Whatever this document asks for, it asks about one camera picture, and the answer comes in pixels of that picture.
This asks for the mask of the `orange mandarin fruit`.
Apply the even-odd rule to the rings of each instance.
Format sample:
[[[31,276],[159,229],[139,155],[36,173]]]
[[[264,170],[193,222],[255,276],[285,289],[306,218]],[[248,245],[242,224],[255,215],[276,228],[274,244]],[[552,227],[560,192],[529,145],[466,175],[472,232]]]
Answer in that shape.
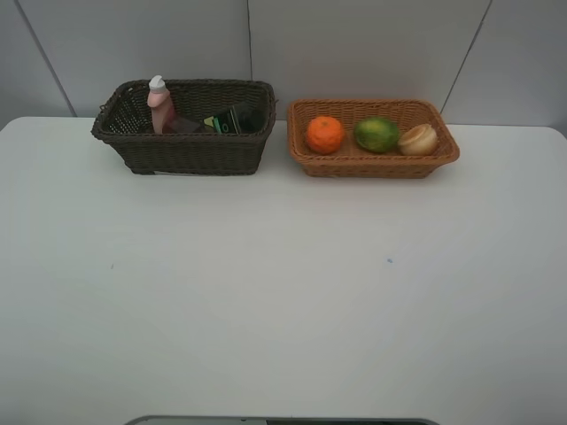
[[[307,126],[308,147],[322,155],[338,151],[346,136],[341,122],[330,116],[312,119]]]

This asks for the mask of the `dark green pump bottle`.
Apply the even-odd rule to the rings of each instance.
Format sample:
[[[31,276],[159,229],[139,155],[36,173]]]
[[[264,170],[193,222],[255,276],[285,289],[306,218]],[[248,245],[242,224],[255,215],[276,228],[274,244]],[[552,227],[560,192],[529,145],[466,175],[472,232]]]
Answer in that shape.
[[[263,112],[246,102],[241,102],[204,118],[203,124],[216,134],[254,134],[262,130],[265,118]]]

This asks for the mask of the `green mango fruit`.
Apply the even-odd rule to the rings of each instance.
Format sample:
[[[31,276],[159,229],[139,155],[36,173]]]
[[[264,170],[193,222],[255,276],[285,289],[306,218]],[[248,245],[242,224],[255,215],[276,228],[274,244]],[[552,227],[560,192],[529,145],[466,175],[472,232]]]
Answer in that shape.
[[[354,126],[353,135],[363,149],[383,154],[397,147],[400,130],[393,121],[376,116],[358,122]]]

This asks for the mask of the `translucent pink plastic cup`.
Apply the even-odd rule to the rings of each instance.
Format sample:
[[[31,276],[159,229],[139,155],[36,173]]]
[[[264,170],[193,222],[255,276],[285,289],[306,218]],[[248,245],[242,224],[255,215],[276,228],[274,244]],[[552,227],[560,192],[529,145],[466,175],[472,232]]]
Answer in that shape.
[[[203,133],[204,126],[200,121],[174,116],[168,119],[162,128],[163,134],[194,134]]]

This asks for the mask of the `red peach fruit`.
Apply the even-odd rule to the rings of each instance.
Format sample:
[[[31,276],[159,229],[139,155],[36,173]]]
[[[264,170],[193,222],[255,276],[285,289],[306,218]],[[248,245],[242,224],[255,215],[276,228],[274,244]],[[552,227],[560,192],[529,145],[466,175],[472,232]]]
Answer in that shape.
[[[398,149],[405,156],[431,155],[438,146],[438,136],[430,124],[409,129],[398,141]]]

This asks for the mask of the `pink spray bottle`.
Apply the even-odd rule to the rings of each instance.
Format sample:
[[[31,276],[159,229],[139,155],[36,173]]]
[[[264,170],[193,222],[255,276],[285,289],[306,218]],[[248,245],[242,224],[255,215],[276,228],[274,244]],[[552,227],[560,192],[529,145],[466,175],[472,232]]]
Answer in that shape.
[[[169,123],[175,117],[174,103],[161,75],[150,79],[149,90],[147,105],[151,110],[153,130],[161,135],[168,131]]]

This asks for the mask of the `orange wicker basket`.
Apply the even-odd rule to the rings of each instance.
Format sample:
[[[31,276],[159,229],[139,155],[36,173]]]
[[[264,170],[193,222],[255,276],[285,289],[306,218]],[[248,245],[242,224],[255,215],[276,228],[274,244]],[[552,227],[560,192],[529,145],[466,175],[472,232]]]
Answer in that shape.
[[[343,125],[346,137],[338,151],[320,155],[307,146],[308,124],[318,116],[331,116]],[[372,116],[393,121],[403,133],[417,125],[431,125],[438,136],[436,150],[429,156],[411,157],[396,151],[377,154],[363,149],[355,141],[354,125]],[[313,177],[419,179],[460,156],[438,110],[416,99],[299,99],[289,106],[287,135],[291,156]]]

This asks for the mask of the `dark brown wicker basket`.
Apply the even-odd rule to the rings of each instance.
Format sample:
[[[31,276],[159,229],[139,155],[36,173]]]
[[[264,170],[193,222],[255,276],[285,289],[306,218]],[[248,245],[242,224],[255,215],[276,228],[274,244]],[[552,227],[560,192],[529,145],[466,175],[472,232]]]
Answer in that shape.
[[[276,121],[276,97],[264,81],[189,79],[165,82],[175,111],[198,123],[235,106],[245,127],[156,134],[147,104],[147,80],[121,84],[102,106],[91,134],[112,147],[134,174],[250,175],[260,164]]]

